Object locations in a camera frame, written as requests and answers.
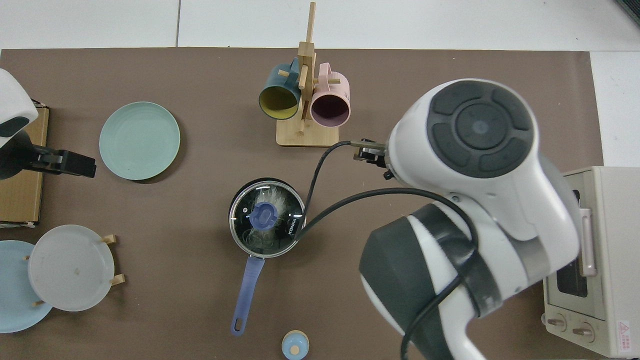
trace white plate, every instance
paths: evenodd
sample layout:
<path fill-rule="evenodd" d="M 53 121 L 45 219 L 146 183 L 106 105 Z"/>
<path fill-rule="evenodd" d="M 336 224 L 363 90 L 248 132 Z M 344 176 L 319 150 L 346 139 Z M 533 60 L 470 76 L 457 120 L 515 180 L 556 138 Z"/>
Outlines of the white plate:
<path fill-rule="evenodd" d="M 32 306 L 39 301 L 29 283 L 27 261 L 33 245 L 24 241 L 0 241 L 0 333 L 16 332 L 42 320 L 51 305 Z"/>
<path fill-rule="evenodd" d="M 101 237 L 86 227 L 62 225 L 36 243 L 29 280 L 38 296 L 61 310 L 82 311 L 109 292 L 113 256 Z"/>
<path fill-rule="evenodd" d="M 180 148 L 180 129 L 171 113 L 152 102 L 117 109 L 100 132 L 100 156 L 117 176 L 154 177 L 171 165 Z"/>

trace oven door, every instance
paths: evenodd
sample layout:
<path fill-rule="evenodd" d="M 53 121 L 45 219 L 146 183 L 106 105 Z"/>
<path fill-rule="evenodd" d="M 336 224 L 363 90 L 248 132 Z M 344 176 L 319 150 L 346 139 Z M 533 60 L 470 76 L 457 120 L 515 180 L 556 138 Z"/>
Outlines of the oven door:
<path fill-rule="evenodd" d="M 573 188 L 573 192 L 582 209 L 596 209 L 595 186 L 593 184 L 593 176 L 589 176 L 590 173 L 582 172 L 564 177 Z M 589 226 L 597 225 L 597 223 L 596 219 L 592 218 Z M 580 255 L 576 260 L 547 277 L 548 303 L 593 318 L 606 320 L 604 294 L 602 291 L 603 269 L 599 269 L 597 266 L 599 263 L 602 264 L 599 261 L 601 259 L 600 249 L 601 241 L 605 241 L 605 239 L 598 238 L 598 229 L 591 230 L 593 243 L 588 243 L 586 246 L 593 249 L 592 262 L 595 262 L 595 275 L 582 276 L 582 260 L 585 253 L 585 244 L 583 242 Z"/>

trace black cable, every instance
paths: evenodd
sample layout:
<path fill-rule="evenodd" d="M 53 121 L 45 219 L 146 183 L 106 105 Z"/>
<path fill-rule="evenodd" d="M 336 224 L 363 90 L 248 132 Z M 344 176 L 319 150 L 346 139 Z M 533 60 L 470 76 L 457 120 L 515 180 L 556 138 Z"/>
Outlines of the black cable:
<path fill-rule="evenodd" d="M 302 236 L 304 236 L 307 233 L 307 231 L 309 231 L 309 229 L 311 229 L 314 225 L 316 225 L 318 223 L 318 221 L 322 220 L 324 217 L 326 217 L 330 213 L 334 212 L 335 210 L 345 206 L 346 204 L 350 204 L 350 203 L 352 203 L 354 201 L 357 201 L 357 200 L 360 200 L 360 199 L 366 199 L 366 198 L 372 197 L 372 196 L 388 195 L 388 194 L 393 194 L 393 193 L 408 194 L 408 195 L 418 195 L 418 196 L 422 196 L 422 197 L 427 197 L 429 199 L 433 199 L 433 200 L 439 201 L 439 202 L 445 204 L 446 206 L 449 206 L 453 211 L 455 211 L 462 218 L 462 220 L 465 221 L 465 223 L 467 224 L 467 227 L 469 228 L 469 232 L 471 233 L 471 241 L 474 244 L 477 244 L 476 226 L 471 221 L 471 218 L 460 207 L 458 207 L 458 205 L 455 205 L 455 203 L 453 203 L 451 200 L 449 200 L 446 197 L 444 197 L 442 195 L 439 195 L 437 193 L 428 192 L 427 190 L 414 189 L 414 188 L 375 189 L 375 190 L 369 190 L 368 192 L 357 193 L 355 195 L 346 197 L 346 198 L 336 202 L 335 204 L 329 206 L 328 208 L 322 210 L 322 212 L 320 212 L 320 214 L 316 215 L 316 217 L 313 220 L 311 220 L 309 223 L 307 223 L 307 225 L 305 227 L 303 227 L 302 229 L 300 229 L 298 231 L 298 233 L 296 234 L 296 240 L 300 240 L 302 238 Z"/>
<path fill-rule="evenodd" d="M 345 145 L 351 145 L 351 141 L 347 140 L 347 141 L 337 142 L 337 143 L 333 144 L 329 149 L 325 150 L 325 152 L 320 157 L 320 160 L 318 161 L 318 165 L 316 166 L 316 171 L 314 172 L 314 176 L 311 179 L 311 185 L 309 186 L 309 192 L 307 193 L 307 200 L 305 201 L 305 209 L 302 212 L 302 219 L 306 219 L 307 218 L 307 211 L 309 210 L 309 204 L 311 203 L 311 195 L 313 195 L 313 193 L 314 193 L 314 188 L 316 187 L 316 181 L 318 179 L 318 174 L 320 173 L 320 168 L 322 167 L 322 164 L 324 163 L 324 159 L 326 159 L 326 157 L 329 155 L 329 153 L 331 153 L 335 149 L 339 148 L 340 146 L 345 146 Z"/>
<path fill-rule="evenodd" d="M 425 317 L 427 317 L 428 314 L 434 311 L 446 297 L 448 297 L 458 286 L 460 286 L 460 284 L 462 284 L 462 276 L 457 275 L 453 279 L 453 281 L 451 281 L 449 285 L 447 285 L 446 288 L 444 288 L 440 293 L 438 293 L 436 297 L 431 299 L 427 303 L 427 305 L 423 307 L 422 310 L 420 310 L 418 315 L 416 315 L 415 318 L 413 318 L 413 321 L 411 321 L 411 324 L 407 326 L 406 331 L 404 332 L 404 336 L 402 337 L 402 343 L 400 344 L 401 360 L 409 359 L 409 356 L 408 356 L 409 354 L 407 354 L 407 350 L 409 348 L 409 341 L 411 341 L 411 337 L 413 336 L 413 333 L 415 332 L 415 330 L 418 328 L 418 325 L 420 325 L 422 320 Z"/>
<path fill-rule="evenodd" d="M 318 173 L 320 173 L 320 168 L 322 167 L 322 164 L 324 163 L 324 159 L 333 150 L 337 149 L 340 146 L 345 146 L 345 145 L 351 145 L 351 141 L 343 141 L 343 142 L 339 142 L 339 143 L 334 144 L 333 146 L 328 148 L 324 152 L 324 154 L 320 157 L 320 160 L 318 161 L 318 164 L 317 164 L 317 167 L 316 167 L 316 171 L 314 172 L 314 176 L 313 176 L 313 178 L 311 180 L 311 185 L 309 186 L 309 193 L 307 194 L 307 200 L 305 202 L 305 209 L 304 209 L 303 216 L 302 216 L 303 219 L 306 219 L 307 211 L 308 211 L 308 208 L 309 208 L 309 204 L 311 203 L 311 195 L 313 194 L 314 187 L 316 185 L 316 181 L 317 181 L 317 177 L 318 177 Z M 378 196 L 378 195 L 388 195 L 388 194 L 394 194 L 394 193 L 396 193 L 396 194 L 418 195 L 418 196 L 427 197 L 429 199 L 433 199 L 433 200 L 439 201 L 442 204 L 445 204 L 446 206 L 451 208 L 466 223 L 467 227 L 469 228 L 469 233 L 471 235 L 471 242 L 474 245 L 476 245 L 476 250 L 477 250 L 478 235 L 477 235 L 476 226 L 474 225 L 473 221 L 471 221 L 471 218 L 459 206 L 455 205 L 455 203 L 453 203 L 449 199 L 447 199 L 447 198 L 445 198 L 445 197 L 443 197 L 443 196 L 441 196 L 441 195 L 439 195 L 437 193 L 429 192 L 429 191 L 426 191 L 426 190 L 414 189 L 414 188 L 384 188 L 384 189 L 376 189 L 376 190 L 370 190 L 368 192 L 358 193 L 356 195 L 352 195 L 350 197 L 342 199 L 342 200 L 336 202 L 335 204 L 331 205 L 330 207 L 326 208 L 322 212 L 320 212 L 320 214 L 318 214 L 313 220 L 311 220 L 305 227 L 302 227 L 301 229 L 298 229 L 298 231 L 296 232 L 296 236 L 294 237 L 294 241 L 299 241 L 300 239 L 302 239 L 302 237 L 314 225 L 316 225 L 320 220 L 322 220 L 324 217 L 326 217 L 330 213 L 334 212 L 335 210 L 337 210 L 337 209 L 339 209 L 339 208 L 341 208 L 341 207 L 343 207 L 343 206 L 345 206 L 347 204 L 350 204 L 350 203 L 352 203 L 354 201 L 357 201 L 357 200 L 360 200 L 360 199 L 366 199 L 368 197 L 373 197 L 373 196 Z M 437 309 L 438 305 L 440 305 L 440 303 L 447 296 L 449 296 L 453 292 L 453 290 L 455 290 L 459 285 L 461 285 L 462 282 L 463 282 L 463 278 L 462 278 L 462 276 L 460 274 L 458 274 L 453 279 L 453 281 L 451 281 L 440 293 L 438 293 L 433 299 L 431 299 L 418 312 L 418 314 L 415 316 L 415 318 L 413 318 L 412 322 L 409 324 L 409 326 L 407 326 L 407 329 L 404 332 L 404 336 L 402 338 L 402 343 L 400 345 L 400 358 L 401 358 L 401 360 L 408 360 L 407 350 L 408 350 L 409 341 L 411 341 L 411 337 L 413 336 L 413 333 L 415 332 L 415 330 L 417 329 L 417 327 L 421 323 L 421 321 L 428 314 L 430 314 L 432 311 Z"/>

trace small blue container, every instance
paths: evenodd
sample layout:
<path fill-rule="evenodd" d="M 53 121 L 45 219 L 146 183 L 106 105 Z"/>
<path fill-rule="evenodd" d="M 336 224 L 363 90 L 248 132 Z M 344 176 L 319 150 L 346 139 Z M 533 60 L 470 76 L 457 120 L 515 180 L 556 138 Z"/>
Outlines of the small blue container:
<path fill-rule="evenodd" d="M 288 360 L 302 360 L 309 353 L 309 338 L 300 330 L 289 331 L 282 339 L 282 353 Z"/>

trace oven window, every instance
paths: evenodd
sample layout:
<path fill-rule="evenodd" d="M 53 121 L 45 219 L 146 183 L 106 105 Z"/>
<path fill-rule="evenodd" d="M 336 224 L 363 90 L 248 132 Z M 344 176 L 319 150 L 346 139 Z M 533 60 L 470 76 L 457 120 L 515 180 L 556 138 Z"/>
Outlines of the oven window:
<path fill-rule="evenodd" d="M 574 190 L 573 194 L 580 204 L 580 192 Z M 556 272 L 558 291 L 561 293 L 587 297 L 587 278 L 580 276 L 580 261 L 579 258 L 573 260 L 564 268 Z"/>

